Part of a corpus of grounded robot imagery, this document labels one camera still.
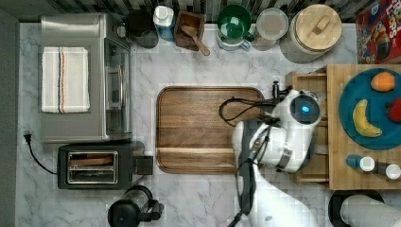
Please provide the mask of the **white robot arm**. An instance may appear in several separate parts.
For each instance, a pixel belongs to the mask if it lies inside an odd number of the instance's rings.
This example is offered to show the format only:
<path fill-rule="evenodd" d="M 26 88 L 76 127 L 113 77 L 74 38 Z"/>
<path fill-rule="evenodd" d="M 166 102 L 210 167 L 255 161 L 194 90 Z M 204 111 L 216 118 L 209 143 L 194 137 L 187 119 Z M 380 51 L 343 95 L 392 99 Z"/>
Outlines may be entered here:
<path fill-rule="evenodd" d="M 239 212 L 231 226 L 245 215 L 252 227 L 318 227 L 310 209 L 269 183 L 258 166 L 300 170 L 321 119 L 316 97 L 291 90 L 271 114 L 236 124 L 232 142 Z"/>

